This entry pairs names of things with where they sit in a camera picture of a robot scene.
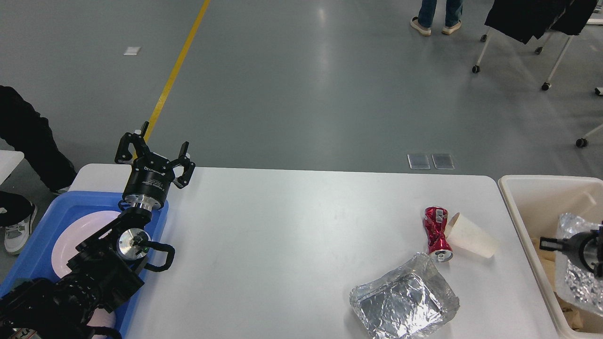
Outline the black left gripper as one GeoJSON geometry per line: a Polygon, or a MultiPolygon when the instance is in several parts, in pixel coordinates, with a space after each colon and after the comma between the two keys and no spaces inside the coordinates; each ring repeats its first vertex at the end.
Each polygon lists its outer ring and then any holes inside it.
{"type": "Polygon", "coordinates": [[[133,205],[141,202],[149,206],[149,210],[164,207],[168,191],[173,182],[182,189],[188,186],[196,164],[188,154],[189,142],[181,145],[177,159],[156,166],[156,156],[149,150],[144,136],[149,127],[145,121],[140,131],[127,132],[119,140],[115,154],[115,163],[132,166],[131,174],[122,194],[122,199],[133,205]],[[182,167],[180,176],[175,176],[174,168],[182,167]]]}

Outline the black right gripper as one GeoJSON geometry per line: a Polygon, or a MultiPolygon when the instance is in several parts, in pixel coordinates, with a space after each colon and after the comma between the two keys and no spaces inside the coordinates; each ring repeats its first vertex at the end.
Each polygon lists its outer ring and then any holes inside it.
{"type": "Polygon", "coordinates": [[[599,231],[590,230],[568,238],[540,237],[540,249],[544,251],[570,251],[569,260],[588,272],[599,272],[599,231]]]}

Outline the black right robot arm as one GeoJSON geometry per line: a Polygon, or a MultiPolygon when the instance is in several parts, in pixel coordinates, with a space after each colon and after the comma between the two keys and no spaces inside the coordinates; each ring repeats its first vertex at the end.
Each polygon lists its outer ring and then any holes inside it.
{"type": "Polygon", "coordinates": [[[573,234],[569,238],[540,237],[539,249],[558,251],[578,268],[590,272],[598,280],[603,276],[603,238],[598,229],[573,234]]]}

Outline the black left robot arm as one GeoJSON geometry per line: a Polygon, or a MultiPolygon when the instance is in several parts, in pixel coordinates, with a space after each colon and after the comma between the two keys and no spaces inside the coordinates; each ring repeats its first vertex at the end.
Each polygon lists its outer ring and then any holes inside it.
{"type": "Polygon", "coordinates": [[[108,326],[90,326],[93,312],[112,312],[128,302],[144,285],[142,270],[164,272],[175,256],[172,245],[153,241],[145,226],[154,210],[164,207],[172,183],[186,187],[196,164],[183,142],[179,156],[169,160],[151,152],[145,142],[149,122],[141,131],[125,133],[119,141],[116,163],[131,165],[121,213],[82,240],[68,260],[70,272],[57,282],[26,280],[1,298],[1,337],[16,339],[33,334],[41,339],[90,339],[105,335],[120,339],[108,326]]]}

